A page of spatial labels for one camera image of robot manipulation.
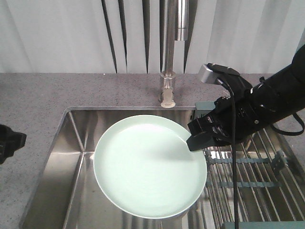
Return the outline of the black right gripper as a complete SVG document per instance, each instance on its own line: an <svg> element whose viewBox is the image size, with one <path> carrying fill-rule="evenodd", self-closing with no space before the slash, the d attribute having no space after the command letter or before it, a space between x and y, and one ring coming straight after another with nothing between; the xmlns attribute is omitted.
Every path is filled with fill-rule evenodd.
<svg viewBox="0 0 305 229"><path fill-rule="evenodd" d="M215 101L215 109L188 124L190 151L242 142L258 130L258 115L249 101L252 85L233 69L213 69L212 83L223 86L230 98Z"/></svg>

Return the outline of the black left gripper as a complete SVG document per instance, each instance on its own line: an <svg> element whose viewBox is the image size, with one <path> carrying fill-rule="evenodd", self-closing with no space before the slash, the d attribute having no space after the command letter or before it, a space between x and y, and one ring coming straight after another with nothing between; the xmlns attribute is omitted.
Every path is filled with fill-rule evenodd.
<svg viewBox="0 0 305 229"><path fill-rule="evenodd" d="M25 146L27 135L15 132L6 125L0 125L0 164Z"/></svg>

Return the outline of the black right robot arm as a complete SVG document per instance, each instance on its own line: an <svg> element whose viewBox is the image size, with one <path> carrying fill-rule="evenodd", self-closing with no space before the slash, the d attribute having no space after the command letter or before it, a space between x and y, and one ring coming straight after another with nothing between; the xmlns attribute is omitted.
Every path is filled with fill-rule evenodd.
<svg viewBox="0 0 305 229"><path fill-rule="evenodd" d="M305 48L294 55L290 65L252 86L236 70L208 63L199 72L201 81L220 84L233 92L220 97L215 108L188 124L190 151L211 146L240 143L259 131L305 107Z"/></svg>

